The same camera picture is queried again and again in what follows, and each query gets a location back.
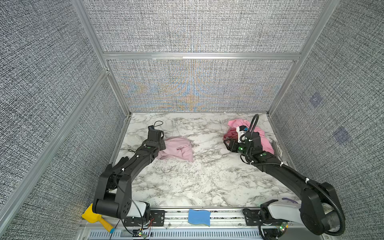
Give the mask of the pale mauve cloth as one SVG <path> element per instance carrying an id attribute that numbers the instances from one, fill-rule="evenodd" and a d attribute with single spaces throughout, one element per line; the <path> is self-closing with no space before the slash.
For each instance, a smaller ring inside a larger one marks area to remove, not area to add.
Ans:
<path id="1" fill-rule="evenodd" d="M 159 151 L 158 159 L 177 158 L 188 162 L 194 161 L 194 153 L 191 142 L 182 137 L 172 137 L 165 140 L 165 150 Z"/>

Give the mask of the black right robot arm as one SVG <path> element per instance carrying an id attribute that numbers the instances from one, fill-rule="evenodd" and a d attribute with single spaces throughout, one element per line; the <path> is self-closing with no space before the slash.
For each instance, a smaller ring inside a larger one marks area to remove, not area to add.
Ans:
<path id="1" fill-rule="evenodd" d="M 300 220 L 315 235 L 341 236 L 346 230 L 346 217 L 336 189 L 329 183 L 319 183 L 284 164 L 274 154 L 264 151 L 261 136 L 246 132 L 243 141 L 225 139 L 227 149 L 245 157 L 244 163 L 274 177 L 301 200 Z"/>

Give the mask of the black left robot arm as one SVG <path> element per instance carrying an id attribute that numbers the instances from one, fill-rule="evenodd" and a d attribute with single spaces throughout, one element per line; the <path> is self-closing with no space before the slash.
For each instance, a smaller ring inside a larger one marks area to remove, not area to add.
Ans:
<path id="1" fill-rule="evenodd" d="M 136 176 L 166 149 L 164 132 L 148 127 L 148 137 L 129 158 L 124 157 L 114 166 L 109 164 L 100 175 L 92 210 L 96 214 L 124 219 L 134 203 L 132 182 Z"/>

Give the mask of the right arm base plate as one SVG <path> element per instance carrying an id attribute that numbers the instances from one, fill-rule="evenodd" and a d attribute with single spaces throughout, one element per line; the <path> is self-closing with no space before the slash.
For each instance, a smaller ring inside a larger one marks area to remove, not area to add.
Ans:
<path id="1" fill-rule="evenodd" d="M 255 227 L 260 225 L 280 226 L 282 223 L 287 223 L 288 220 L 274 219 L 267 209 L 248 209 L 242 210 L 245 218 L 246 226 Z"/>

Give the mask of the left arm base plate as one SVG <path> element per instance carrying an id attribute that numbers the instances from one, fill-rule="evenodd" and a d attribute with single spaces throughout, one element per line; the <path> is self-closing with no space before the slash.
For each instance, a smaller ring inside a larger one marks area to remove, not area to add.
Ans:
<path id="1" fill-rule="evenodd" d="M 124 219 L 123 225 L 125 227 L 133 227 L 135 229 L 143 226 L 147 228 L 151 223 L 152 227 L 163 227 L 165 222 L 165 213 L 164 210 L 150 210 L 147 213 L 144 213 L 144 216 L 141 217 L 126 217 Z"/>

